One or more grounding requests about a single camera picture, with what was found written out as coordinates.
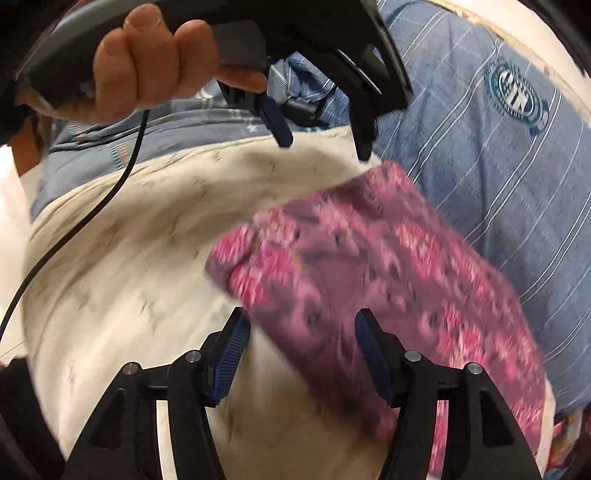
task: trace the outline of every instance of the circular logo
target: circular logo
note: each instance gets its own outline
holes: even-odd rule
[[[501,114],[527,124],[532,134],[539,134],[548,124],[548,105],[517,66],[499,60],[485,72],[486,91]]]

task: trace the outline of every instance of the human hand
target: human hand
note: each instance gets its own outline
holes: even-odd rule
[[[103,38],[96,50],[95,94],[54,110],[31,87],[17,86],[17,105],[30,105],[42,115],[84,124],[111,124],[136,108],[147,109],[173,98],[189,98],[208,81],[251,92],[263,92],[261,72],[219,64],[212,29],[191,20],[173,34],[154,4],[133,9],[123,24]]]

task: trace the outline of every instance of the pink floral fabric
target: pink floral fabric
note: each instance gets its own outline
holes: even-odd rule
[[[377,438],[392,435],[396,413],[377,396],[356,343],[355,314],[364,307],[436,364],[482,364],[536,451],[544,377],[517,296],[398,164],[256,214],[217,243],[206,269],[322,400],[358,415]],[[440,402],[435,475],[446,430]]]

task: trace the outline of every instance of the blue garment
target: blue garment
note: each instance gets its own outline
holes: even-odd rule
[[[422,0],[378,0],[378,7],[415,93],[408,111],[380,119],[374,152],[399,162],[514,285],[543,351],[557,409],[586,405],[590,129],[560,90],[485,28]],[[330,127],[348,124],[348,100],[326,76],[298,54],[284,67],[291,96],[324,102]],[[172,102],[153,111],[140,160],[268,133],[260,119],[220,101],[198,98],[197,106]],[[58,130],[33,216],[70,189],[121,168],[137,124],[136,113],[104,129]]]

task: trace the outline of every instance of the black cable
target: black cable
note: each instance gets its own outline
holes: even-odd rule
[[[53,247],[51,247],[45,255],[43,255],[41,257],[39,262],[37,262],[35,264],[35,266],[31,269],[31,271],[27,274],[25,279],[22,281],[21,286],[18,287],[17,292],[14,294],[14,297],[12,298],[12,301],[10,302],[10,305],[8,306],[8,310],[4,314],[4,318],[2,319],[2,323],[0,324],[0,342],[2,341],[2,336],[4,335],[4,331],[6,330],[6,327],[8,325],[8,321],[10,320],[10,317],[12,316],[14,310],[16,310],[18,302],[21,300],[21,298],[24,295],[25,291],[27,290],[28,286],[33,281],[33,278],[35,278],[35,276],[40,272],[40,270],[45,266],[45,264],[47,262],[49,262],[49,260],[51,260],[51,258],[56,253],[58,253],[65,244],[67,244],[70,240],[72,240],[74,238],[74,236],[76,236],[76,234],[78,232],[80,232],[80,230],[82,230],[86,225],[88,225],[89,222],[94,217],[96,217],[103,208],[105,208],[107,206],[107,204],[113,199],[113,197],[117,194],[117,192],[120,191],[120,189],[123,186],[123,184],[125,183],[125,181],[129,178],[129,175],[131,174],[131,170],[133,169],[135,162],[138,159],[139,149],[142,146],[142,140],[144,139],[144,133],[146,130],[146,126],[148,124],[148,115],[149,114],[150,114],[150,110],[144,111],[144,114],[142,116],[142,122],[141,122],[141,125],[139,126],[138,138],[135,141],[134,152],[131,154],[131,158],[129,159],[129,163],[127,164],[127,167],[125,167],[125,171],[120,176],[117,183],[113,186],[113,188],[111,188],[109,193],[107,193],[107,195],[105,195],[105,197],[82,220],[80,220],[80,222],[78,222],[76,224],[76,226],[74,226],[72,228],[72,230],[70,230],[62,238],[60,238],[57,241],[57,243]]]

